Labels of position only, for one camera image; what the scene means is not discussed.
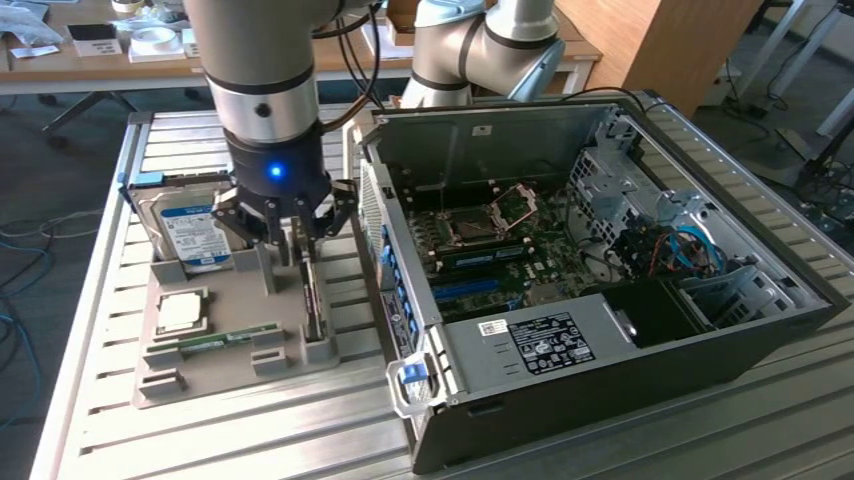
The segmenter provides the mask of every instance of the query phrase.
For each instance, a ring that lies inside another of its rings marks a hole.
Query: motherboard
[[[566,190],[538,190],[518,183],[490,203],[410,211],[445,322],[575,298],[601,281],[565,228]]]

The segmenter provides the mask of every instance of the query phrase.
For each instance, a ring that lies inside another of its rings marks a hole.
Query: slotted metal tabletop
[[[326,107],[322,118],[342,111]],[[675,111],[658,107],[650,118],[854,297],[848,254]],[[325,137],[325,153],[341,177],[341,133]],[[134,164],[202,172],[228,161],[214,112],[155,114],[128,126],[115,180]],[[645,162],[671,188],[687,186],[665,158]],[[152,247],[116,189],[106,207],[32,478],[413,478],[353,232],[322,250],[342,365],[138,410],[130,398]],[[736,382],[422,478],[828,479],[849,471],[854,307]]]

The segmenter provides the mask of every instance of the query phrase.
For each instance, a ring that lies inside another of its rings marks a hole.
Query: motherboard chip
[[[458,208],[437,215],[441,230],[453,246],[478,245],[499,241],[502,234],[485,207]]]

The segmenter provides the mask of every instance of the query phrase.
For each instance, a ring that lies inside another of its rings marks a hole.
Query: hard drive
[[[138,174],[128,188],[158,260],[179,260],[187,273],[230,268],[232,252],[247,248],[211,216],[214,197],[230,188],[222,173],[167,176],[163,172]]]

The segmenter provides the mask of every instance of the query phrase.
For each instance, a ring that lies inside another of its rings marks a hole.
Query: gray robot arm
[[[470,84],[527,102],[546,89],[565,42],[554,0],[422,0],[405,108],[466,105]]]
[[[461,105],[475,83],[519,101],[545,89],[563,54],[553,0],[422,0],[405,107]],[[226,131],[236,186],[214,214],[247,242],[285,245],[279,219],[299,217],[310,240],[335,235],[347,212],[314,212],[330,195],[350,205],[346,181],[323,166],[321,137],[365,106],[318,119],[313,32],[378,0],[184,0]]]
[[[285,217],[303,220],[313,239],[341,228],[343,222],[314,216],[334,191],[321,137],[346,119],[323,124],[318,118],[313,32],[357,8],[371,6],[374,12],[375,4],[377,0],[184,2],[236,179],[235,189],[218,198],[214,214],[247,242],[285,245]]]

